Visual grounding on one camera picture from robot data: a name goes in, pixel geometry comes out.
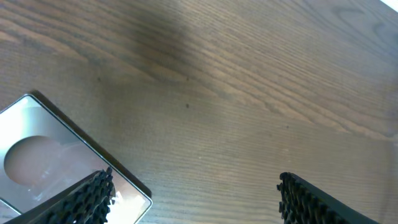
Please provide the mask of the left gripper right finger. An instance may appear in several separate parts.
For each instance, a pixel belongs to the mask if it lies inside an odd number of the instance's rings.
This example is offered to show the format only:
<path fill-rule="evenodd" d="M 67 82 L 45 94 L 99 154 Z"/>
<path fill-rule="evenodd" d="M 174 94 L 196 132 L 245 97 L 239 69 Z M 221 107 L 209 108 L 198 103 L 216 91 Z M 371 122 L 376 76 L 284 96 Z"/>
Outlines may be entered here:
<path fill-rule="evenodd" d="M 283 172 L 279 179 L 279 213 L 284 223 L 377 224 L 294 173 Z"/>

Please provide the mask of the Galaxy smartphone with bronze screen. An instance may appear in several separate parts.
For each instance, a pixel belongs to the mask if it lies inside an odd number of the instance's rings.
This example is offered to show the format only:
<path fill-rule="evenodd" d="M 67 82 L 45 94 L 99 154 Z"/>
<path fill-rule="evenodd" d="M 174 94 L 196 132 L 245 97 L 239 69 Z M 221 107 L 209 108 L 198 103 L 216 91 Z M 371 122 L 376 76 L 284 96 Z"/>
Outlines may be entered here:
<path fill-rule="evenodd" d="M 151 192 L 104 149 L 33 94 L 1 111 L 1 223 L 97 170 L 112 168 L 109 223 L 138 223 Z"/>

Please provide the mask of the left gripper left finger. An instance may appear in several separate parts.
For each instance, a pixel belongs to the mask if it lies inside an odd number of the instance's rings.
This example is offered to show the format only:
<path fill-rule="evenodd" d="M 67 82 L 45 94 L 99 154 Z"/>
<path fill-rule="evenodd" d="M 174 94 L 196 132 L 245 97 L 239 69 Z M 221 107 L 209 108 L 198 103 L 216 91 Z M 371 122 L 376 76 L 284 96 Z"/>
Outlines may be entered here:
<path fill-rule="evenodd" d="M 114 190 L 112 168 L 97 170 L 6 224 L 105 224 Z"/>

